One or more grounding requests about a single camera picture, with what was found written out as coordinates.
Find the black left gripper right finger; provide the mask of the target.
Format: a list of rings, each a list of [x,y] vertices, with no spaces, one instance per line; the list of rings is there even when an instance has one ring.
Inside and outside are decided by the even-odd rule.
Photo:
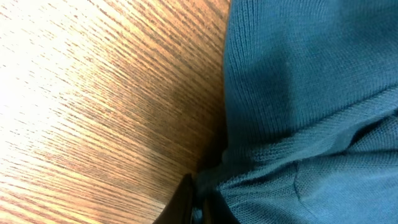
[[[203,202],[203,224],[240,224],[221,193],[211,192]]]

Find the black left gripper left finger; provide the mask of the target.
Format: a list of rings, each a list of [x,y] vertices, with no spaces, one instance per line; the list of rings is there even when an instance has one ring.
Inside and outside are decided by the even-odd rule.
[[[191,224],[194,191],[192,175],[184,175],[169,203],[153,224]]]

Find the blue polo shirt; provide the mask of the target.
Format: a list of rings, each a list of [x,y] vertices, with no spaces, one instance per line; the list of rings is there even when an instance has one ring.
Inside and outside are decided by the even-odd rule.
[[[397,1],[233,1],[228,147],[197,177],[240,223],[397,222]]]

